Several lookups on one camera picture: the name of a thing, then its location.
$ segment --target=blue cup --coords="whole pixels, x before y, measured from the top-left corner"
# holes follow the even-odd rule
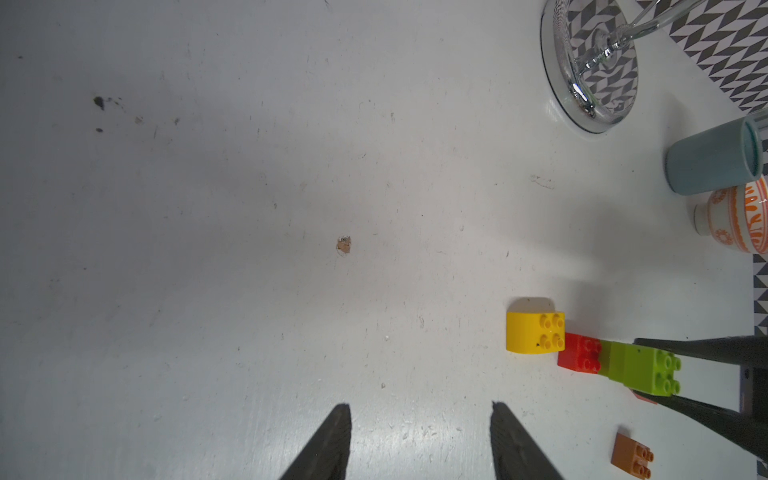
[[[664,173],[672,191],[702,194],[757,180],[763,141],[749,118],[740,118],[678,141],[667,152]]]

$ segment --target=ceramic cup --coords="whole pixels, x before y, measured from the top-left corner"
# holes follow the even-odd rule
[[[755,122],[739,118],[678,141],[664,173],[672,191],[702,194],[754,182],[763,172],[763,141]]]
[[[726,247],[747,253],[768,252],[768,192],[763,177],[738,187],[716,190],[696,205],[699,235],[711,235]]]

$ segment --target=orange patterned cup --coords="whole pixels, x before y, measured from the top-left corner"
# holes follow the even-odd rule
[[[738,187],[716,190],[696,205],[699,235],[711,235],[726,247],[746,253],[768,252],[768,192],[763,177]]]

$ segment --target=brown debris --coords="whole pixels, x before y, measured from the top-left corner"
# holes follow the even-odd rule
[[[336,249],[341,253],[349,253],[349,248],[352,246],[352,239],[349,237],[339,238],[339,242],[336,244]]]

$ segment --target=lime green lego brick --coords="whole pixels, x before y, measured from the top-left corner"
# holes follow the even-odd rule
[[[606,376],[639,392],[658,396],[680,393],[680,382],[674,371],[680,370],[680,359],[666,350],[621,342],[601,341],[607,358],[600,357],[601,365],[608,365]]]
[[[601,365],[598,375],[608,376],[608,373],[611,371],[611,344],[612,343],[613,342],[609,342],[608,340],[600,341],[600,344],[603,347],[603,349],[598,354],[598,360],[600,361],[600,365]]]

